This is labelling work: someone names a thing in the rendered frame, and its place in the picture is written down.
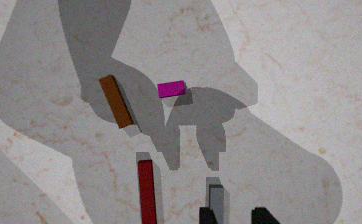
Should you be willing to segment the dark red rectangular bar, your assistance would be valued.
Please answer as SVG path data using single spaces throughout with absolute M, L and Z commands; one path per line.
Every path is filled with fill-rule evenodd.
M 152 160 L 138 162 L 142 224 L 157 224 Z

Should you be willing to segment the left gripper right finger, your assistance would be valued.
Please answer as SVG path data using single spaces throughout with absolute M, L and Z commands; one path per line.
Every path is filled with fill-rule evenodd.
M 251 211 L 251 224 L 280 223 L 265 207 L 255 207 L 255 209 Z

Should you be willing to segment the orange rod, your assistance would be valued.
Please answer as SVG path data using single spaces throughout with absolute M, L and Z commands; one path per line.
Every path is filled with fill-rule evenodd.
M 119 129 L 133 124 L 132 117 L 113 75 L 99 79 Z

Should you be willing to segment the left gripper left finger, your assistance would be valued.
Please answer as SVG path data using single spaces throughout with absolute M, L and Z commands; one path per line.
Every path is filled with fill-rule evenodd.
M 209 207 L 200 207 L 199 224 L 218 224 L 213 210 L 210 210 Z

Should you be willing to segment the magenta rectangular block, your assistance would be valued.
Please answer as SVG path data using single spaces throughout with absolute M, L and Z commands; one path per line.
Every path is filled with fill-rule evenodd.
M 157 84 L 157 87 L 159 98 L 186 94 L 184 80 Z

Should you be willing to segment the grey rectangular rod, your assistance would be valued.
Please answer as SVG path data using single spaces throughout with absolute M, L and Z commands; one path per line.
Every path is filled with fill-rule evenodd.
M 222 184 L 209 184 L 209 209 L 213 210 L 218 224 L 224 218 L 224 187 Z

